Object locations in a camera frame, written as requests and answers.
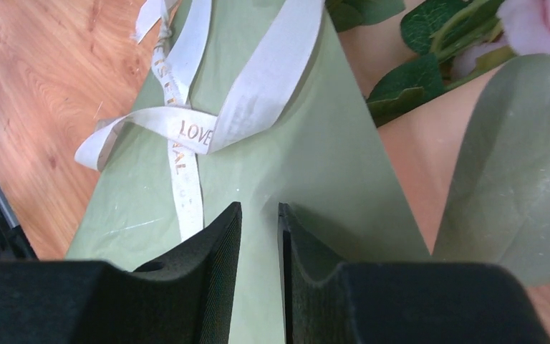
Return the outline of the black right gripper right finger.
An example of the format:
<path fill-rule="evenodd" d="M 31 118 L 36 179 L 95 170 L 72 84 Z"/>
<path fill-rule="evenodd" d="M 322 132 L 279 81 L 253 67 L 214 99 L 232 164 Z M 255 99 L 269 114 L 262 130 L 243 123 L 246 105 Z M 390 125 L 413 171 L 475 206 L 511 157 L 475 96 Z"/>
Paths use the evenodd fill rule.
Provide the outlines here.
<path fill-rule="evenodd" d="M 481 263 L 350 263 L 279 205 L 287 343 L 550 343 L 507 270 Z"/>

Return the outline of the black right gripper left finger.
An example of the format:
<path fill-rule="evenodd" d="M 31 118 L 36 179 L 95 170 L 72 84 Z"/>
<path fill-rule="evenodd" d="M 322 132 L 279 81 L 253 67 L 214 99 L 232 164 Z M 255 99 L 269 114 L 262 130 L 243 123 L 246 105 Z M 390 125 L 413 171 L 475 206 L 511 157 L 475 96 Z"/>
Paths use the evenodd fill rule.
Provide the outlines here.
<path fill-rule="evenodd" d="M 238 202 L 133 272 L 105 261 L 0 261 L 0 343 L 227 343 Z"/>

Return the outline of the peach green wrapping paper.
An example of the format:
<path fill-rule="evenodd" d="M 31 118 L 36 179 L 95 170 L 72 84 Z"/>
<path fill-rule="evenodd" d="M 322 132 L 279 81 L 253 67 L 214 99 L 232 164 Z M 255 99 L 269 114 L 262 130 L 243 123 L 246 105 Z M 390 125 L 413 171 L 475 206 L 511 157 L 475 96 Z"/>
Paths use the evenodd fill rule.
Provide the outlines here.
<path fill-rule="evenodd" d="M 284 1 L 213 1 L 190 102 L 214 113 Z M 243 207 L 231 343 L 283 343 L 276 206 L 352 261 L 427 258 L 501 264 L 550 283 L 550 55 L 507 62 L 376 129 L 366 81 L 409 57 L 400 15 L 343 34 L 329 19 L 274 127 L 198 157 L 205 220 Z M 126 124 L 101 172 L 68 259 L 132 270 L 181 243 L 166 140 Z"/>

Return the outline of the pink fake flower bunch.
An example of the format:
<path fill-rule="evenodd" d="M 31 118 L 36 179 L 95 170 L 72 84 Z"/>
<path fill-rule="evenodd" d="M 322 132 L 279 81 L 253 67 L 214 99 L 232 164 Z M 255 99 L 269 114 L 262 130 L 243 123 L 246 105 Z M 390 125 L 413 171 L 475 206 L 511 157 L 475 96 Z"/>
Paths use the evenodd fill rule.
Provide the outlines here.
<path fill-rule="evenodd" d="M 550 55 L 550 1 L 422 1 L 404 12 L 402 1 L 327 1 L 338 32 L 399 14 L 400 36 L 413 53 L 367 96 L 382 126 L 522 56 Z"/>

